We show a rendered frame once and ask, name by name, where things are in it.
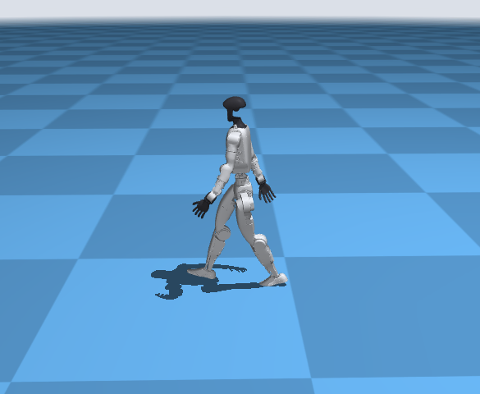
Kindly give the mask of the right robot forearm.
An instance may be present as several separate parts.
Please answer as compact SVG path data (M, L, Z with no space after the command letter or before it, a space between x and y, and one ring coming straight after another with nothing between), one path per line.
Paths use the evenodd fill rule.
M258 159L255 154L254 154L254 157L252 158L251 170L253 171L253 174L257 177L259 183L264 181L263 172L260 169L260 166L258 165Z

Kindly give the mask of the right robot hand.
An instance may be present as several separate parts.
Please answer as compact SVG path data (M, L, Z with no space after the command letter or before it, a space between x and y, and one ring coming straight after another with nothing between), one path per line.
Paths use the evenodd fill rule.
M263 177L264 177L264 176L263 176ZM264 198L264 201L267 203L267 200L266 200L266 198L265 198L265 195L266 195L268 201L271 203L271 200L269 199L269 197L268 197L267 194L269 194L269 196L270 196L270 198L271 198L272 200L274 200L274 199L272 198L270 192L272 193L272 195L273 195L275 198L276 198L276 196L273 194L273 192L272 192L272 190L271 190L271 187L270 187L268 184L265 183L265 182L266 182L265 177L264 177L264 181L262 181L262 182L260 182L260 183L258 182L257 177L255 177L255 179L256 179L256 182L258 183L258 185L260 185L260 187L259 187L259 193L258 193L259 199L260 199L260 200L262 199L262 198L261 198L261 193L262 193L263 198ZM270 191L270 192L269 192L269 191Z

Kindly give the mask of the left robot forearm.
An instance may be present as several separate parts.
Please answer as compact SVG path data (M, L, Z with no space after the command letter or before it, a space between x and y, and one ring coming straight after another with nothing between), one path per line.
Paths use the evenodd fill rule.
M225 165L221 169L220 176L217 176L217 181L215 186L213 187L212 191L207 196L207 199L212 202L216 197L218 197L222 193L222 189L224 189L225 184L228 182L231 174L231 168L228 165Z

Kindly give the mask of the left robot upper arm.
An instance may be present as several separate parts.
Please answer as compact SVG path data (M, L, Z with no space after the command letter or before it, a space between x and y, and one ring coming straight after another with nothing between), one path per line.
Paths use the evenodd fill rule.
M233 172L237 149L241 142L240 132L231 132L226 139L226 163L220 166L220 172L223 166L228 165Z

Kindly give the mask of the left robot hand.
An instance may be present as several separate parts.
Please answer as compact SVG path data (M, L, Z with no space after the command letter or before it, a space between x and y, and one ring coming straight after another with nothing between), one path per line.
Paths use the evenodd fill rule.
M210 192L209 192L209 193L210 193ZM194 211L198 208L198 210L195 212L195 215L197 215L197 213L198 213L199 210L200 210L200 212L199 212L199 214L198 214L198 217L200 217L201 213L203 213L202 216L201 216L201 218L203 218L204 214L205 214L205 213L208 211L208 209L209 209L209 205L212 204L212 203L216 200L216 198L217 198L217 197L216 197L212 202L210 202L210 201L207 199L207 196L209 195L209 193L204 197L204 199L201 199L200 201L197 201L197 202L194 202L194 203L193 203L193 205L198 204L198 205L193 209L193 212L194 212Z

